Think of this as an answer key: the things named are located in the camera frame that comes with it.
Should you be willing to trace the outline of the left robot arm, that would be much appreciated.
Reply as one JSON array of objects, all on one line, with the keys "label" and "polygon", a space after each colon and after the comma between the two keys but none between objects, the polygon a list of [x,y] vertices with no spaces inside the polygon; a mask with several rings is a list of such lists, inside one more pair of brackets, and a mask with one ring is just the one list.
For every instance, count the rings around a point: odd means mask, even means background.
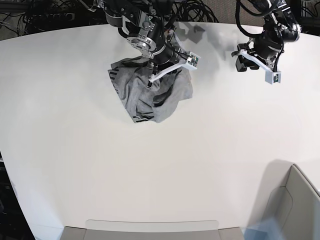
[{"label": "left robot arm", "polygon": [[[257,12],[249,10],[242,1],[236,1],[236,25],[240,32],[249,38],[248,42],[238,44],[237,50],[231,54],[237,57],[237,71],[245,72],[248,68],[258,70],[265,66],[271,72],[277,72],[285,44],[294,43],[299,39],[301,26],[285,0],[250,0],[249,2]],[[263,18],[264,25],[261,33],[250,33],[242,27],[241,10],[253,17]]]}]

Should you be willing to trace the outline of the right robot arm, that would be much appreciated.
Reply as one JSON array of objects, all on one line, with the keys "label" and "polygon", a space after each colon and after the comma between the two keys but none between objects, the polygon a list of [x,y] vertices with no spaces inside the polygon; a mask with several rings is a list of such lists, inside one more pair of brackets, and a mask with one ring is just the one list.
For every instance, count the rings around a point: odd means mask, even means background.
[{"label": "right robot arm", "polygon": [[103,11],[107,23],[147,59],[148,88],[179,68],[197,68],[198,57],[183,48],[175,33],[173,5],[172,0],[94,0],[88,7]]}]

